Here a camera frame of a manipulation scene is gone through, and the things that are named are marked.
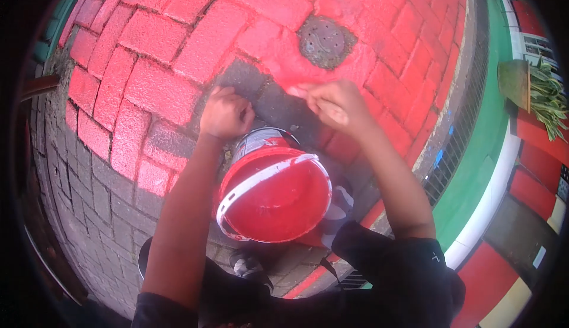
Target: red paint bucket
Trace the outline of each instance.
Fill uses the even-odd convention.
[[[280,243],[314,229],[332,198],[326,169],[314,154],[291,147],[278,128],[260,128],[239,143],[220,187],[217,224],[236,240]],[[224,229],[224,219],[237,234]]]

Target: left hand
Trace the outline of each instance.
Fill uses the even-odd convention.
[[[233,87],[217,86],[205,104],[200,132],[229,140],[247,133],[254,118],[251,102],[236,95]]]

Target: green plant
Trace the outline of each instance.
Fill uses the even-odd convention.
[[[555,137],[565,140],[561,129],[569,128],[563,123],[567,119],[567,99],[561,93],[563,85],[551,75],[551,65],[539,58],[536,66],[530,65],[531,111],[537,120],[545,124],[550,141]]]

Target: metal cover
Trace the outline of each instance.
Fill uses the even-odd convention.
[[[314,65],[333,69],[344,60],[346,40],[342,29],[323,18],[309,18],[300,30],[301,53]]]

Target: storm drain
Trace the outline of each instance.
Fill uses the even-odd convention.
[[[476,31],[474,34],[474,59],[468,73],[461,104],[456,111],[445,146],[423,180],[423,188],[432,207],[438,203],[466,151],[478,119],[488,72],[489,22],[486,0],[474,0]]]

